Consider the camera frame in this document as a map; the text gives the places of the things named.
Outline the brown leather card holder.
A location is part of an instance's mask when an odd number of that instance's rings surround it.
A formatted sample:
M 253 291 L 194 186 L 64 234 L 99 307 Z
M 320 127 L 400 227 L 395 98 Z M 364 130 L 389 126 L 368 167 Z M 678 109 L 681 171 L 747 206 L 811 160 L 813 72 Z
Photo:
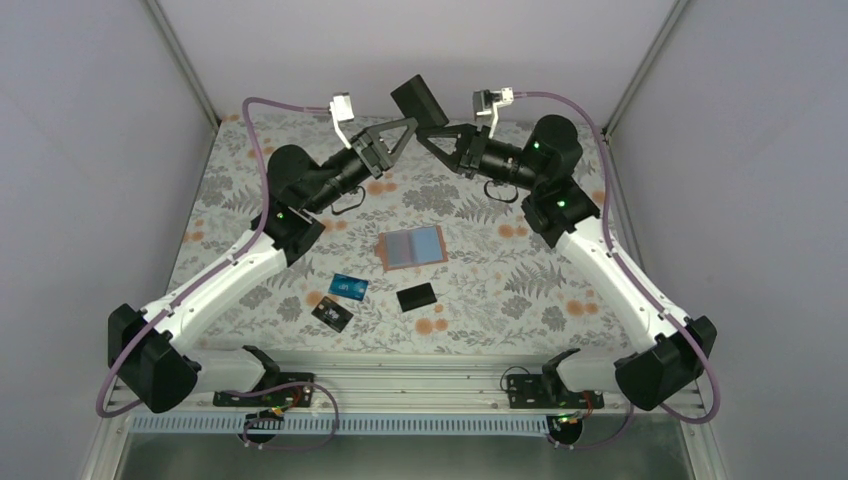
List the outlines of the brown leather card holder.
M 414 268 L 448 261 L 440 226 L 380 233 L 375 254 L 385 271 Z

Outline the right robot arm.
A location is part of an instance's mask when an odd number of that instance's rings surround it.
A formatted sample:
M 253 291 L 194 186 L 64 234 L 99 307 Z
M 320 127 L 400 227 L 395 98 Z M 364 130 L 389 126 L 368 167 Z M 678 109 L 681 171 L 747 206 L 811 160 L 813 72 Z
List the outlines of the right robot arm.
M 605 232 L 601 210 L 572 176 L 583 149 L 569 119 L 542 117 L 522 147 L 469 123 L 416 135 L 454 173 L 527 190 L 521 209 L 531 230 L 586 277 L 627 335 L 633 351 L 621 358 L 571 349 L 549 361 L 541 382 L 549 404 L 565 407 L 580 392 L 600 391 L 650 411 L 701 376 L 717 336 L 714 324 L 671 302 Z

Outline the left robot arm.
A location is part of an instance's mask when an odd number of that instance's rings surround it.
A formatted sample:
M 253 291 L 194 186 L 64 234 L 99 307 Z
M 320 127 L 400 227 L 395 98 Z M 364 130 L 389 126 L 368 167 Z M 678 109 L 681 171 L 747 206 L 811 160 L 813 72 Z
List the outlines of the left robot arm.
M 268 204 L 232 247 L 172 293 L 141 309 L 123 304 L 110 314 L 111 373 L 153 413 L 208 392 L 234 392 L 255 405 L 270 402 L 279 369 L 267 354 L 254 346 L 198 350 L 197 339 L 259 283 L 302 258 L 325 229 L 316 214 L 392 168 L 417 126 L 413 118 L 369 126 L 323 163 L 298 145 L 277 148 L 264 178 Z

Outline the blue card upper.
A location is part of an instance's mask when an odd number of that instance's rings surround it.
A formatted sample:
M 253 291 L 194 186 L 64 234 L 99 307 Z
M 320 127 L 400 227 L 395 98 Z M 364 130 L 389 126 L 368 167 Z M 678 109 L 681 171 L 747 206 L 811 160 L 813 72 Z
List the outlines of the blue card upper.
M 368 280 L 344 274 L 335 274 L 331 280 L 328 291 L 332 295 L 355 301 L 363 301 L 366 296 L 368 286 Z

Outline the black VIP card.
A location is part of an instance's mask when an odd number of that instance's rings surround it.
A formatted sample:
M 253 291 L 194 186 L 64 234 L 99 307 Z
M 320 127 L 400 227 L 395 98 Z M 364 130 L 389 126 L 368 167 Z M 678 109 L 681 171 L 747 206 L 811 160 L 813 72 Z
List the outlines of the black VIP card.
M 341 333 L 354 315 L 328 296 L 324 296 L 311 312 L 312 316 L 337 333 Z

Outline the floral table mat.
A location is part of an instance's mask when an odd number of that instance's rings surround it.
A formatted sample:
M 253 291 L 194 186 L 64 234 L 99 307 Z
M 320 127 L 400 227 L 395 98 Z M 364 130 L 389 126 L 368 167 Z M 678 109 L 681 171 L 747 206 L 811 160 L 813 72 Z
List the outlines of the floral table mat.
M 511 191 L 450 172 L 411 142 L 381 178 L 319 214 L 325 229 L 292 267 L 262 281 L 196 346 L 397 354 L 556 354 L 629 349 L 601 295 L 527 225 Z M 378 235 L 440 226 L 448 261 L 385 271 Z M 329 293 L 335 274 L 369 281 L 363 301 Z M 430 283 L 435 304 L 402 312 L 396 292 Z M 354 317 L 337 333 L 312 316 L 328 296 Z

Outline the aluminium rail frame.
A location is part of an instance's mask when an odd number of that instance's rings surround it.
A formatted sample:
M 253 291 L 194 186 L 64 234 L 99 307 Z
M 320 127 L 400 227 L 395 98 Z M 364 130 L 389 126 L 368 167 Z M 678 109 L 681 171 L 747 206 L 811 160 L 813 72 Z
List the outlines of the aluminium rail frame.
M 509 368 L 539 355 L 279 352 L 320 390 L 262 447 L 236 436 L 245 407 L 192 396 L 162 415 L 104 421 L 86 479 L 723 479 L 712 429 L 605 396 L 579 445 L 547 441 L 550 410 L 514 410 Z

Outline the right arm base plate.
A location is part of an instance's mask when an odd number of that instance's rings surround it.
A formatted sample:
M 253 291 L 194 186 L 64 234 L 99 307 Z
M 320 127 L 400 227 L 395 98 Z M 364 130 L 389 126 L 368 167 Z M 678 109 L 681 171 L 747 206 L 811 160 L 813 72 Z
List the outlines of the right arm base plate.
M 605 399 L 595 392 L 570 392 L 560 390 L 551 393 L 544 385 L 540 374 L 508 374 L 505 391 L 511 409 L 603 409 Z

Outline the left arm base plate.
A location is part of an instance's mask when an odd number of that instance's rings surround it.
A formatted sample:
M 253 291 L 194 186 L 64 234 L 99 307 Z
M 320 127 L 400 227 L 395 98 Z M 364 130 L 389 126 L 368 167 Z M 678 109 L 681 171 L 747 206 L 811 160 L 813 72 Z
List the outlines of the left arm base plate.
M 313 382 L 314 373 L 308 372 L 282 372 L 276 380 L 262 380 L 254 392 L 264 391 L 283 384 L 296 383 L 296 386 L 286 389 L 278 389 L 270 393 L 255 397 L 232 395 L 226 392 L 215 392 L 212 404 L 215 407 L 240 407 L 240 408 L 308 408 L 312 403 L 313 387 L 305 385 L 305 382 Z

